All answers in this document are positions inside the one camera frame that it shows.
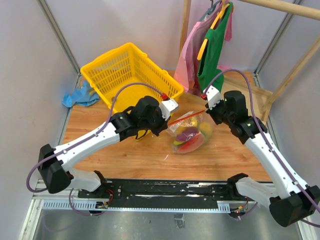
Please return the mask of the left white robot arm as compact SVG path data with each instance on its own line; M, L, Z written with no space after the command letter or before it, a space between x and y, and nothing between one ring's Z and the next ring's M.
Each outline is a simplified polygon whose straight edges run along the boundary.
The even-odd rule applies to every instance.
M129 137L137 137L139 131L151 131L154 135L168 128L171 114L178 108L174 99L158 102L152 96L141 98L135 106L115 113L93 131L63 145L43 145L39 151L38 171L46 190L59 193L68 187L89 191L96 198L107 193L105 179L99 171L82 171L74 166L93 153Z

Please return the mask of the yellow orange mango toy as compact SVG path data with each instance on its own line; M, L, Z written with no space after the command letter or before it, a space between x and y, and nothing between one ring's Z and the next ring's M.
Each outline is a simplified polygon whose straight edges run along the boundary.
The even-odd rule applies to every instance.
M199 130L203 135L209 136L212 134L213 132L213 127L209 122L202 122L199 125Z

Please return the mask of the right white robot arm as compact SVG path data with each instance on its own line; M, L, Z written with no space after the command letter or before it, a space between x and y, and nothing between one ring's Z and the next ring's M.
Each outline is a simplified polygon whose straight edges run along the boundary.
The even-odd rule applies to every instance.
M273 219L282 227L301 221L315 213L320 202L318 186L309 186L288 164L273 143L266 126L250 116L245 96L238 90L221 95L213 86L203 92L207 100L206 113L214 122L226 124L259 160L274 187L268 187L239 173L229 178L227 196L238 200L248 197L269 209Z

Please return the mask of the watermelon slice toy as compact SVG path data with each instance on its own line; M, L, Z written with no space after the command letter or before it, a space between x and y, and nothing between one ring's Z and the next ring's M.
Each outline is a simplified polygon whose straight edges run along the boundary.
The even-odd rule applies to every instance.
M186 154L189 152L193 152L198 149L205 141L205 137L202 133L199 133L189 141L185 142L182 146L178 148L179 154Z

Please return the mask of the purple eggplant toy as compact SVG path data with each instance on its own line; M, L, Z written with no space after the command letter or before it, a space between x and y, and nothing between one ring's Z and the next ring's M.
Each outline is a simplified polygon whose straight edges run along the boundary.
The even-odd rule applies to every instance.
M175 137L175 140L180 142L187 142L194 138L198 133L199 131L197 127L188 127L182 133L178 134Z

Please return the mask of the clear zip top bag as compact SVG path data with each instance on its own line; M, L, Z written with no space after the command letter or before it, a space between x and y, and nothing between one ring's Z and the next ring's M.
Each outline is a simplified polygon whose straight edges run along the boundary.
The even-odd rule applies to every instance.
M211 137L214 123L211 117L201 111L189 111L168 125L167 132L172 139L175 154L188 154L203 146Z

